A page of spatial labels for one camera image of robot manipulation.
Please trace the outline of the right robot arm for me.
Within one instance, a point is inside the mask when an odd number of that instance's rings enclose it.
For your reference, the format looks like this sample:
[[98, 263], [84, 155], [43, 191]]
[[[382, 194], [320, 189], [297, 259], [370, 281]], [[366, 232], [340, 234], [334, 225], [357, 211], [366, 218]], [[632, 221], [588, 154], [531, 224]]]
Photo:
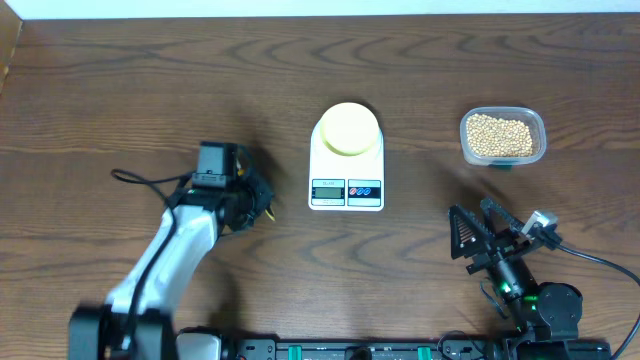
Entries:
[[524, 261], [525, 255], [541, 247], [559, 247], [557, 217], [536, 210], [523, 222], [490, 198], [483, 199], [480, 207], [481, 218], [460, 205], [449, 208], [451, 257], [469, 259], [466, 270], [471, 275], [482, 271], [488, 275], [523, 340], [576, 339], [582, 294], [569, 284], [537, 282]]

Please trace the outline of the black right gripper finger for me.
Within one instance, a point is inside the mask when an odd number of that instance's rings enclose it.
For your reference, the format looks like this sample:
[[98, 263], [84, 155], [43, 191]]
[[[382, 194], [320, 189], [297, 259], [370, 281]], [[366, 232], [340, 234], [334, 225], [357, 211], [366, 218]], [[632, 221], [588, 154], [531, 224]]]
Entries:
[[451, 258], [469, 258], [491, 250], [493, 233], [470, 211], [459, 205], [449, 208]]
[[492, 218], [493, 214], [505, 220], [511, 232], [520, 233], [522, 228], [524, 227], [524, 223], [522, 221], [514, 217], [511, 213], [509, 213], [500, 204], [498, 204], [491, 198], [484, 198], [480, 202], [480, 207], [483, 214], [484, 225], [493, 233], [496, 233], [495, 222]]

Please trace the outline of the yellow measuring scoop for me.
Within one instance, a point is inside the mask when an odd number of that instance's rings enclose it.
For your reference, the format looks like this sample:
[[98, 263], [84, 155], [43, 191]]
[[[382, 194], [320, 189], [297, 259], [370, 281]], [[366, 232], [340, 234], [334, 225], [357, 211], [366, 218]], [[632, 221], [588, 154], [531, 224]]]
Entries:
[[270, 207], [265, 209], [265, 213], [273, 222], [276, 221], [275, 214], [274, 214], [273, 210]]

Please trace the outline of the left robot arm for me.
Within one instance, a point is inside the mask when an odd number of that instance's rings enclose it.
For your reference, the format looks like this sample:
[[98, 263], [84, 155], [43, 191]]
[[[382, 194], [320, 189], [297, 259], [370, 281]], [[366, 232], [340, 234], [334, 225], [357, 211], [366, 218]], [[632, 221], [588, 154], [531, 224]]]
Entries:
[[203, 142], [195, 170], [173, 177], [161, 224], [130, 273], [101, 305], [80, 305], [69, 321], [70, 359], [233, 359], [216, 330], [178, 331], [173, 317], [200, 262], [225, 235], [270, 211], [273, 192], [240, 144]]

